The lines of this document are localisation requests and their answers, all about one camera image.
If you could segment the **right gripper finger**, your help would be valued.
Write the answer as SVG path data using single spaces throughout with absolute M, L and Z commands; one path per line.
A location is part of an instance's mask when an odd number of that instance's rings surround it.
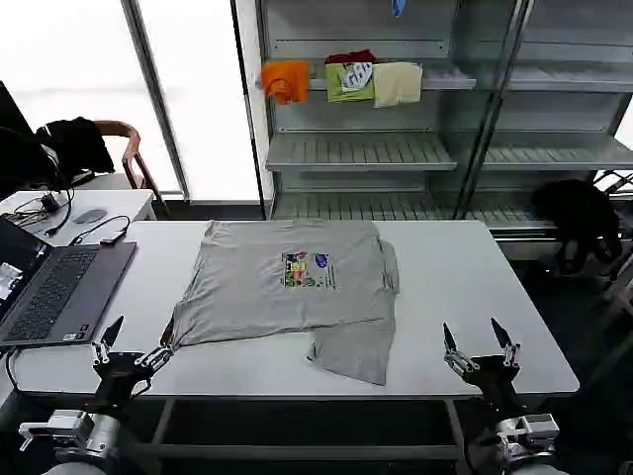
M 520 344 L 511 340 L 507 330 L 495 318 L 491 318 L 491 324 L 503 353 L 503 365 L 505 367 L 518 367 L 517 356 Z
M 444 361 L 458 376 L 464 378 L 467 373 L 480 369 L 480 365 L 458 349 L 453 333 L 446 323 L 442 325 L 444 336 Z

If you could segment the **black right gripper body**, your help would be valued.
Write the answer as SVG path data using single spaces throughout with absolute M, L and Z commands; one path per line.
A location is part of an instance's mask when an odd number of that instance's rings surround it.
M 525 415 L 525 407 L 513 386 L 519 368 L 504 364 L 502 355 L 475 356 L 477 368 L 467 373 L 467 383 L 479 388 L 484 401 L 496 414 L 496 421 Z

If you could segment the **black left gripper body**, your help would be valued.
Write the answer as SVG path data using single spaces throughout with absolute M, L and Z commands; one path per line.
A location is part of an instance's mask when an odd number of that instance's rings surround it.
M 137 352 L 114 352 L 108 355 L 107 362 L 99 360 L 93 364 L 100 383 L 91 403 L 92 412 L 121 410 L 132 400 L 138 382 L 150 384 L 152 369 L 136 363 L 141 357 Z

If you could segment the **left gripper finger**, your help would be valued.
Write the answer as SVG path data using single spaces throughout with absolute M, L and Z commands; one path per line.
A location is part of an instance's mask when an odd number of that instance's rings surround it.
M 173 342 L 174 320 L 171 319 L 164 329 L 159 345 L 153 351 L 142 355 L 135 361 L 135 367 L 146 371 L 158 371 L 174 353 Z
M 110 361 L 110 350 L 118 337 L 124 319 L 124 316 L 119 316 L 110 326 L 105 329 L 98 341 L 93 341 L 91 343 L 94 366 L 107 364 Z

